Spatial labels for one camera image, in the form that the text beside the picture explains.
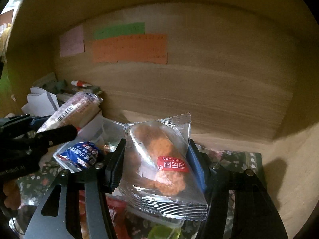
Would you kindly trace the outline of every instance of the green sticky note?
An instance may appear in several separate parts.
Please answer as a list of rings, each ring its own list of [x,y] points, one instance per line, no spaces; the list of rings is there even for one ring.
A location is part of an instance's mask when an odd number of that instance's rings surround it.
[[[132,34],[145,34],[145,23],[130,23],[98,29],[94,33],[94,39],[104,39]]]

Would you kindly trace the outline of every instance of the screw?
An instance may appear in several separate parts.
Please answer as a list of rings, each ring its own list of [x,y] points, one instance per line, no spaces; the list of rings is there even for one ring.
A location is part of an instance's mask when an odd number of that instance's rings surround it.
[[[103,166],[104,166],[103,163],[96,163],[94,167],[95,169],[101,169]]]
[[[219,169],[219,167],[220,167],[219,163],[212,163],[211,164],[211,168],[213,168],[213,169]]]
[[[60,175],[61,175],[61,176],[66,176],[69,172],[70,172],[69,170],[64,169],[64,170],[62,170],[62,171],[60,172]]]
[[[254,171],[251,170],[251,169],[245,170],[245,174],[248,175],[248,176],[254,176],[255,175]]]

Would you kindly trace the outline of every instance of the pink sticky note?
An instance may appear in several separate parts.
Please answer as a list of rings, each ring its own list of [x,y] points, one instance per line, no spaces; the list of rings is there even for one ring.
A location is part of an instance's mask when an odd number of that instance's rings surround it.
[[[60,36],[60,57],[84,52],[83,26],[79,25]]]

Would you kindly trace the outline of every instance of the barcode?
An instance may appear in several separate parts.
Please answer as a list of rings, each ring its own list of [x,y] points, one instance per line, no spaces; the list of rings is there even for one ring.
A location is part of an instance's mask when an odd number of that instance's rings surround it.
[[[60,116],[57,117],[57,120],[58,120],[58,121],[62,121],[62,120],[63,120],[64,118],[66,118],[71,112],[72,112],[72,109],[66,108],[66,109],[64,110],[64,112],[62,112],[62,113],[60,114]]]

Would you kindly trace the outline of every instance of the green object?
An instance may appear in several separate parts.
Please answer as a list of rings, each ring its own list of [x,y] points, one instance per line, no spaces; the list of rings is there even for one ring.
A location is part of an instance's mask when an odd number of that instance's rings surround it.
[[[178,239],[181,228],[170,228],[163,225],[154,226],[149,232],[147,239]]]
[[[98,29],[94,32],[94,39],[104,39],[132,34],[145,34],[145,23],[130,23]]]

